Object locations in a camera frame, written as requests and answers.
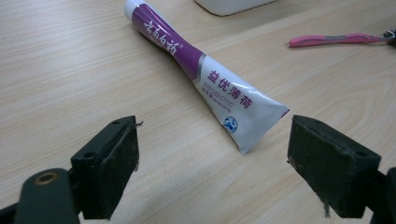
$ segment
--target white object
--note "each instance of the white object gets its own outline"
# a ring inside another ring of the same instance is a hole
[[[195,2],[213,14],[227,16],[272,3],[275,0],[195,0]]]

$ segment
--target screw hole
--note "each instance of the screw hole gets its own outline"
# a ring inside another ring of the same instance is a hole
[[[93,152],[87,152],[84,154],[84,158],[86,159],[91,159],[95,156],[95,154]]]
[[[362,156],[362,157],[366,157],[367,156],[366,153],[360,152],[360,151],[358,151],[356,154],[358,154],[358,156]]]
[[[46,173],[35,179],[36,185],[47,185],[58,177],[56,173]]]

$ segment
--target pink handle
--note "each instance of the pink handle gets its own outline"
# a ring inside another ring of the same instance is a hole
[[[308,47],[315,45],[327,44],[368,44],[376,42],[387,41],[384,38],[365,34],[350,34],[350,35],[303,35],[293,38],[289,44],[292,48]]]

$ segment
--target wood grain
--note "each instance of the wood grain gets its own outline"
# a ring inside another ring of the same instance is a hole
[[[286,163],[293,114],[320,119],[396,166],[396,49],[290,49],[297,35],[382,35],[394,0],[279,0],[228,17],[150,0],[176,30],[291,111],[246,156],[123,1],[0,3],[0,207],[111,120],[136,115],[141,162],[110,223],[369,223],[324,217]],[[107,223],[86,221],[82,223]]]

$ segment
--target purple toothpaste tube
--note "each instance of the purple toothpaste tube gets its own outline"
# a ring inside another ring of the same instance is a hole
[[[245,155],[289,110],[184,40],[143,0],[127,0],[134,28],[169,52]]]

